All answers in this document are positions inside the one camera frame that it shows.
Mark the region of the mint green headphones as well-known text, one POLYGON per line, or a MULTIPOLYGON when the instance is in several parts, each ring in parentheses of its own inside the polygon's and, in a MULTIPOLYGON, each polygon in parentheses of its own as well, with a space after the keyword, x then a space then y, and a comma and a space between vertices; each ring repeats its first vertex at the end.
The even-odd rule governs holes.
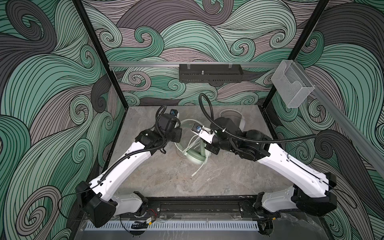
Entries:
MULTIPOLYGON (((202 124, 201 122, 193 119, 186 119, 181 121, 181 128, 183 129, 183 132, 190 130, 195 123, 202 124)), ((186 147, 182 145, 182 142, 175 143, 175 146, 183 157, 185 157, 190 162, 201 166, 210 157, 211 153, 205 149, 206 144, 200 137, 194 134, 192 135, 193 136, 189 140, 186 147)))

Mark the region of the white headphones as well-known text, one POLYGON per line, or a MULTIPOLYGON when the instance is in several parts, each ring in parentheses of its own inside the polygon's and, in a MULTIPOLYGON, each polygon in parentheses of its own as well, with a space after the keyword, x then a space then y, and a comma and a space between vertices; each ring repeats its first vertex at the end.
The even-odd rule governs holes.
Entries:
POLYGON ((234 109, 224 109, 220 112, 220 117, 231 119, 241 131, 244 131, 246 120, 241 112, 234 109))

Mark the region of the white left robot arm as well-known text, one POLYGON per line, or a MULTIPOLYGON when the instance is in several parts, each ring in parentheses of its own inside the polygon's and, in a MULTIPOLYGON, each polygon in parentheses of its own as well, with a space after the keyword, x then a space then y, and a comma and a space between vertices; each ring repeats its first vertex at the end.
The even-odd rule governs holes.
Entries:
POLYGON ((141 131, 126 152, 102 174, 90 182, 82 181, 76 186, 79 207, 96 228, 102 227, 115 216, 146 215, 146 197, 139 192, 118 195, 117 190, 156 151, 164 153, 167 143, 181 141, 180 114, 175 109, 166 113, 166 109, 165 106, 158 109, 154 128, 141 131))

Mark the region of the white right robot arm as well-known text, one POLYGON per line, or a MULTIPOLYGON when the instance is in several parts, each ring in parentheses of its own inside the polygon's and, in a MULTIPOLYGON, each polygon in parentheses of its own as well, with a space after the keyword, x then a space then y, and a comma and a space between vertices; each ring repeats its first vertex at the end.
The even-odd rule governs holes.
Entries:
POLYGON ((254 208, 259 214, 272 215, 284 210, 300 210, 321 217, 337 208, 337 185, 332 173, 321 173, 301 163, 271 138, 258 130, 243 132, 231 119, 218 118, 210 127, 197 127, 197 134, 213 154, 227 151, 242 159, 258 162, 293 183, 285 190, 259 193, 254 208))

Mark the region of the black perforated wall tray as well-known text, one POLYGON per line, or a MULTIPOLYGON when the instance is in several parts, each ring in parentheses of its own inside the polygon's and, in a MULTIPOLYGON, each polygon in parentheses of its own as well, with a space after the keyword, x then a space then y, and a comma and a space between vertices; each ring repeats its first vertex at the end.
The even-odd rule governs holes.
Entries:
POLYGON ((240 83, 244 72, 241 65, 187 65, 179 66, 181 83, 208 83, 219 87, 224 83, 240 83))

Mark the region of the aluminium wall rail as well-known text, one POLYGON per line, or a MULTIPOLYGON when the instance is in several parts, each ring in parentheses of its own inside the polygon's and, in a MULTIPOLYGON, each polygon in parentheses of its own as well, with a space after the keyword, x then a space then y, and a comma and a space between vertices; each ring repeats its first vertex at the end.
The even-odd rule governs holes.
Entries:
POLYGON ((280 62, 154 62, 154 61, 111 61, 108 62, 111 68, 177 68, 179 65, 226 65, 231 67, 232 65, 241 65, 244 68, 277 68, 280 62))

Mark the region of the clear plastic wall bin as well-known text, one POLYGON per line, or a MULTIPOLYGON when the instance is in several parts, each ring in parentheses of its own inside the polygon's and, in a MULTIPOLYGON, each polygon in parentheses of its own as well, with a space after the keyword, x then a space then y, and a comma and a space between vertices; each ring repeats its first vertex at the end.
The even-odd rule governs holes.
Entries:
POLYGON ((298 108, 315 89, 306 70, 293 60, 282 61, 271 80, 289 109, 298 108))

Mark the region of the black frame post left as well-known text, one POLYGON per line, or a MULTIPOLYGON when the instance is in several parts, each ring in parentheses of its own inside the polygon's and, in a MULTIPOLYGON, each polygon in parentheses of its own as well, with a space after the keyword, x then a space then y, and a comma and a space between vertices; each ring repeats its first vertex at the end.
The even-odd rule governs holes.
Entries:
POLYGON ((116 75, 115 73, 110 69, 110 66, 109 66, 109 61, 107 59, 107 56, 102 48, 102 45, 97 37, 97 34, 96 34, 96 31, 95 29, 93 28, 93 25, 91 23, 91 20, 86 12, 86 9, 84 7, 84 4, 82 1, 80 0, 72 0, 77 12, 78 12, 78 15, 83 23, 83 26, 85 27, 89 37, 90 37, 90 40, 92 42, 92 44, 94 45, 94 47, 96 48, 96 52, 101 60, 101 63, 102 63, 102 66, 104 67, 120 101, 122 102, 122 105, 125 109, 125 111, 128 110, 129 106, 127 104, 127 101, 125 99, 125 96, 120 88, 120 85, 119 85, 119 82, 116 78, 116 75))

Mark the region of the black frame post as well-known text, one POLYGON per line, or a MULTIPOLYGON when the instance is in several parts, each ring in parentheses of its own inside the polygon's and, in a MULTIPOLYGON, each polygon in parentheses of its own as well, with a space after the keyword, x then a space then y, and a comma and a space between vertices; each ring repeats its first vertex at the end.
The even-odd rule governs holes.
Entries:
POLYGON ((102 45, 97 37, 97 34, 96 34, 96 31, 95 29, 93 28, 93 25, 91 23, 91 20, 86 12, 86 9, 84 7, 84 4, 82 1, 80 0, 72 0, 77 12, 78 12, 78 15, 83 23, 83 26, 85 27, 89 37, 90 37, 90 40, 92 42, 92 44, 94 45, 94 47, 96 48, 96 52, 101 60, 101 63, 102 63, 102 66, 104 67, 120 101, 122 102, 122 105, 125 109, 125 111, 128 110, 129 106, 127 104, 127 101, 125 99, 125 96, 120 88, 120 85, 119 85, 119 82, 116 78, 116 75, 115 73, 110 69, 110 66, 109 66, 109 61, 107 59, 107 56, 102 48, 102 45))
MULTIPOLYGON (((326 6, 328 5, 329 0, 320 0, 318 4, 316 5, 311 17, 308 19, 308 22, 306 23, 303 32, 301 33, 299 39, 297 40, 293 50, 291 51, 288 60, 295 60, 299 52, 301 51, 302 47, 307 42, 308 38, 310 37, 313 29, 315 28, 317 22, 319 21, 323 11, 325 10, 326 6)), ((263 105, 261 106, 262 112, 267 109, 270 102, 272 101, 272 98, 274 97, 277 89, 275 86, 272 86, 269 94, 267 95, 266 99, 263 102, 263 105)))

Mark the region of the black frame post right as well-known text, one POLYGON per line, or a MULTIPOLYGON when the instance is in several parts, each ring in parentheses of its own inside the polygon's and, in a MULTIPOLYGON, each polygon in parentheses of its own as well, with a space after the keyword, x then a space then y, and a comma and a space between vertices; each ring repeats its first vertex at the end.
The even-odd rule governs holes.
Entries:
MULTIPOLYGON (((299 52, 301 51, 302 47, 307 42, 308 38, 310 37, 313 29, 315 28, 317 22, 319 21, 323 11, 325 10, 326 6, 328 5, 329 0, 320 0, 318 4, 316 5, 311 17, 308 19, 308 22, 306 23, 303 32, 301 33, 299 39, 297 40, 293 50, 291 51, 288 60, 295 60, 299 52)), ((267 95, 266 99, 263 102, 263 105, 261 106, 262 112, 267 109, 270 102, 272 101, 272 98, 274 97, 277 89, 275 86, 272 86, 269 94, 267 95)))

